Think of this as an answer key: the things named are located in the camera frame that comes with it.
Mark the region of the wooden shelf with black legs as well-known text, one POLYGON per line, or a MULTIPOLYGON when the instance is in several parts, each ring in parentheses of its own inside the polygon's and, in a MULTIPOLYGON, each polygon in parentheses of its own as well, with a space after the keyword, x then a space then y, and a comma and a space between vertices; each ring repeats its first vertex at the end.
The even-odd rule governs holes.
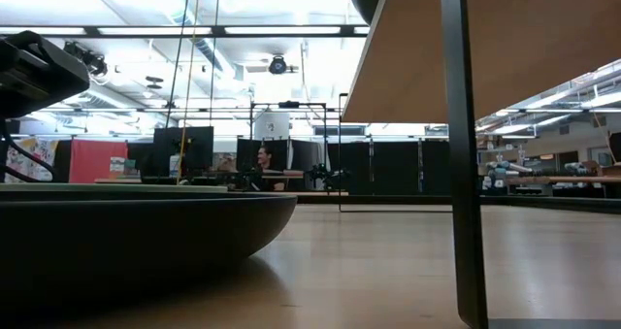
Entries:
POLYGON ((378 0, 347 122, 449 126, 457 309, 489 329, 475 122, 621 56, 621 0, 378 0))

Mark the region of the floral patterned cloth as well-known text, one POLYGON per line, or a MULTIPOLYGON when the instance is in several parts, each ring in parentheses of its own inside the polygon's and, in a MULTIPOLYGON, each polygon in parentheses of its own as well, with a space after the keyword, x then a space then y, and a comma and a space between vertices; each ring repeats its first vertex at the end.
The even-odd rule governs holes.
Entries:
MULTIPOLYGON (((57 140, 31 137, 16 140, 16 144, 32 156, 46 162, 48 165, 52 166, 54 164, 56 149, 58 147, 57 140)), ((19 153, 13 147, 8 147, 6 165, 32 179, 38 181, 52 181, 52 174, 48 169, 19 153)))

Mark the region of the red partition panel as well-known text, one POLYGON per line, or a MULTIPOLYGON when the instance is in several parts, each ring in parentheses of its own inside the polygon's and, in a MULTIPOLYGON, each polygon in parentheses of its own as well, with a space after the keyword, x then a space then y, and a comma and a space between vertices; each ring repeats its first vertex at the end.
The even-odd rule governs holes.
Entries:
POLYGON ((127 151, 124 142, 73 140, 69 183, 95 183, 97 179, 107 179, 111 158, 126 158, 127 151))

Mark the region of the black monitor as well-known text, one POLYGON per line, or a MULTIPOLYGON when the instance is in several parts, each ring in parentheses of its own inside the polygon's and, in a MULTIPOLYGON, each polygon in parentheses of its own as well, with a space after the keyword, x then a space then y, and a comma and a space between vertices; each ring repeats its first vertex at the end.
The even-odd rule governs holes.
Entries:
POLYGON ((153 135, 155 165, 165 172, 169 170, 170 157, 180 153, 182 135, 185 135, 183 165, 191 170, 211 167, 213 128, 210 126, 155 129, 153 135))

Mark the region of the black overhead rig beam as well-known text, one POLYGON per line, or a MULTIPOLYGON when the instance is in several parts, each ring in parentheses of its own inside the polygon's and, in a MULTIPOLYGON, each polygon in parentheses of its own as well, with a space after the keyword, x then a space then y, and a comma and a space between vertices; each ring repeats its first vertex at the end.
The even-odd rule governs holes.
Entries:
POLYGON ((0 25, 0 36, 33 31, 52 38, 173 39, 173 38, 364 38, 366 25, 0 25))

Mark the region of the white sign board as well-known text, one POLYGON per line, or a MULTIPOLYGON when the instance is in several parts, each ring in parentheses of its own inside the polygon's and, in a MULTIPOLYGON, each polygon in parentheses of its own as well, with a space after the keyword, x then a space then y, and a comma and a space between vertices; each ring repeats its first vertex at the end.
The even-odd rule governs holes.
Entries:
POLYGON ((260 112, 253 118, 253 138, 286 140, 290 136, 290 115, 283 112, 260 112))

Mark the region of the person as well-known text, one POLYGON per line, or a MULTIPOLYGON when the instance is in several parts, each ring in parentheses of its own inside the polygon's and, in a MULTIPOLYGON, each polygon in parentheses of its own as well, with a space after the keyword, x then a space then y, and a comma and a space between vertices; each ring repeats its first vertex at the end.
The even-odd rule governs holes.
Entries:
MULTIPOLYGON (((283 172, 283 167, 276 163, 273 152, 267 146, 262 146, 258 150, 257 165, 264 175, 283 172)), ((262 191, 283 191, 285 189, 284 180, 261 179, 260 183, 262 191)))

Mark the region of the blue white background robot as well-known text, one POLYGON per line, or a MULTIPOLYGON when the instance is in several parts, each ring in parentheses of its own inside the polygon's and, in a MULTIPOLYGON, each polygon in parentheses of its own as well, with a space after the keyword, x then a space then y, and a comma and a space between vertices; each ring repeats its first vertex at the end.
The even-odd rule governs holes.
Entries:
POLYGON ((486 164, 487 175, 483 178, 482 189, 506 188, 507 179, 517 178, 520 174, 532 174, 533 170, 508 161, 495 161, 486 164))

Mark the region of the long wooden background table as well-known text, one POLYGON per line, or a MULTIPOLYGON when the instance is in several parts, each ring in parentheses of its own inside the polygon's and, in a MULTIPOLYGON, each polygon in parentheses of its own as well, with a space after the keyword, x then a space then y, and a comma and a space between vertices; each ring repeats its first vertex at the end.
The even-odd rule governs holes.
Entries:
POLYGON ((621 184, 621 177, 518 177, 506 179, 507 185, 519 184, 552 184, 558 182, 570 183, 602 183, 602 184, 621 184))

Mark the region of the black metal frame stand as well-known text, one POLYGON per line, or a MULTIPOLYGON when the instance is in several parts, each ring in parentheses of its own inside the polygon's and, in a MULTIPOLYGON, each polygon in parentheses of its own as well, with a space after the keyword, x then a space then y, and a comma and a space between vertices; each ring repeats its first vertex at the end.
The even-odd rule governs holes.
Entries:
POLYGON ((321 103, 299 101, 281 101, 277 103, 252 102, 249 109, 249 142, 248 156, 252 160, 249 179, 253 190, 270 193, 314 191, 323 189, 322 183, 315 172, 323 169, 327 160, 327 141, 319 141, 313 137, 301 140, 293 133, 296 116, 310 120, 315 111, 325 113, 327 107, 321 103), (283 112, 290 115, 290 136, 286 140, 257 140, 253 138, 253 118, 260 112, 283 112), (257 165, 257 153, 262 146, 273 152, 276 163, 283 167, 282 173, 264 175, 257 165), (285 181, 283 191, 262 191, 261 179, 277 179, 285 181))

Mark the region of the black partition wall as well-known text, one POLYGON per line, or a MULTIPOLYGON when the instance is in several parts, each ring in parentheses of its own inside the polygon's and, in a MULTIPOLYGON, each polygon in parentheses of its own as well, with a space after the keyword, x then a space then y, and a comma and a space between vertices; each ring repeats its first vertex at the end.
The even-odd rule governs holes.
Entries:
MULTIPOLYGON (((251 168, 249 149, 249 140, 237 141, 240 170, 251 168)), ((444 196, 450 194, 448 159, 447 142, 328 143, 326 165, 315 172, 334 192, 444 196)))

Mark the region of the black aluminium table frame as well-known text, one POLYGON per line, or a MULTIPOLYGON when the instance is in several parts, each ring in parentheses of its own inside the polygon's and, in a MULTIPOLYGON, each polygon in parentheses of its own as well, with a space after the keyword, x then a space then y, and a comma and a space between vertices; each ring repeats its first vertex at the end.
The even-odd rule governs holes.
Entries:
MULTIPOLYGON (((512 206, 548 209, 558 211, 586 212, 594 214, 621 215, 621 199, 573 198, 543 196, 481 196, 480 205, 512 206)), ((448 205, 450 196, 378 196, 378 195, 337 195, 337 194, 298 194, 299 204, 336 205, 448 205)))

